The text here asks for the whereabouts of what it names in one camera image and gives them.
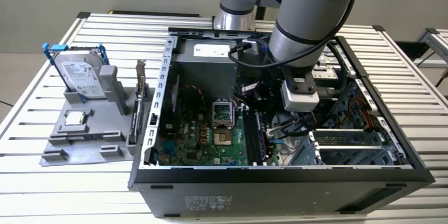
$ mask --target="aluminum extrusion table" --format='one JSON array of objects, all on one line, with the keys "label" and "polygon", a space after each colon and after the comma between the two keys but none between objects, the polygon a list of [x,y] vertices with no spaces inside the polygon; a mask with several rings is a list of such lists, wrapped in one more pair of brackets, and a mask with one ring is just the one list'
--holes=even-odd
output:
[{"label": "aluminum extrusion table", "polygon": [[[79,17],[64,38],[71,46],[103,43],[126,87],[136,84],[136,59],[147,60],[156,84],[168,27],[211,28],[210,18],[91,14]],[[274,22],[259,21],[271,31]],[[346,25],[339,32],[436,182],[366,217],[171,219],[171,222],[448,223],[448,102],[380,27]],[[139,193],[128,191],[132,162],[40,167],[59,110],[63,81],[46,62],[0,125],[0,223],[163,223]]]}]

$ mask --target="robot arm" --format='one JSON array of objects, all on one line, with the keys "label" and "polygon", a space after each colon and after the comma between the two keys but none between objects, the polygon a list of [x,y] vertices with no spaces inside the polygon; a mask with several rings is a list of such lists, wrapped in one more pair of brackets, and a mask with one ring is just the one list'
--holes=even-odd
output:
[{"label": "robot arm", "polygon": [[[276,61],[287,60],[318,44],[335,29],[351,0],[283,0],[270,42]],[[255,30],[255,5],[275,7],[275,0],[220,0],[214,26],[224,30]],[[308,67],[322,50],[290,63]]]},{"label": "robot arm", "polygon": [[[278,2],[282,4],[268,54],[272,63],[283,66],[284,109],[311,112],[319,104],[311,71],[328,40],[347,20],[355,0],[278,0]],[[274,0],[222,0],[220,14],[215,19],[216,28],[255,30],[254,6],[275,4]],[[231,59],[242,63],[231,54],[232,52]]]}]

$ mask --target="motherboard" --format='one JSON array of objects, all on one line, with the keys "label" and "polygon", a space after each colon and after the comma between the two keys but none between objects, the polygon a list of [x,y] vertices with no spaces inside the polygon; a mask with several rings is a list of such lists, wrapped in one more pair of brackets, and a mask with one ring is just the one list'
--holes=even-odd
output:
[{"label": "motherboard", "polygon": [[[244,112],[243,107],[232,103],[227,106],[226,101],[215,102],[210,110],[180,108],[179,132],[162,141],[160,165],[252,165],[248,152],[254,146],[247,145]],[[255,139],[260,144],[255,149],[264,150],[262,164],[278,165],[275,145],[266,146],[264,142],[266,128],[264,122],[260,123]]]}]

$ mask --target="case label sticker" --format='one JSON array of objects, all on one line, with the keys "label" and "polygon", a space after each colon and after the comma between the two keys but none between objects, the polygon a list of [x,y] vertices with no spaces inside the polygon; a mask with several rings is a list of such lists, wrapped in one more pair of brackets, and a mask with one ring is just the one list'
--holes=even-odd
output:
[{"label": "case label sticker", "polygon": [[227,58],[230,51],[230,45],[196,44],[194,56]]},{"label": "case label sticker", "polygon": [[87,98],[104,96],[92,65],[86,62],[63,62],[63,67],[78,93]]},{"label": "case label sticker", "polygon": [[186,196],[186,208],[199,210],[230,210],[234,196]]}]

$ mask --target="seagate hard drive label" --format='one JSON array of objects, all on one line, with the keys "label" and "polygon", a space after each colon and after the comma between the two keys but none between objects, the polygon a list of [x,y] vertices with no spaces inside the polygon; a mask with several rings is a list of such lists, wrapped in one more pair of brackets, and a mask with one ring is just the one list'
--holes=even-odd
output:
[{"label": "seagate hard drive label", "polygon": [[92,65],[86,62],[63,62],[63,67],[78,93],[87,98],[104,96]]}]

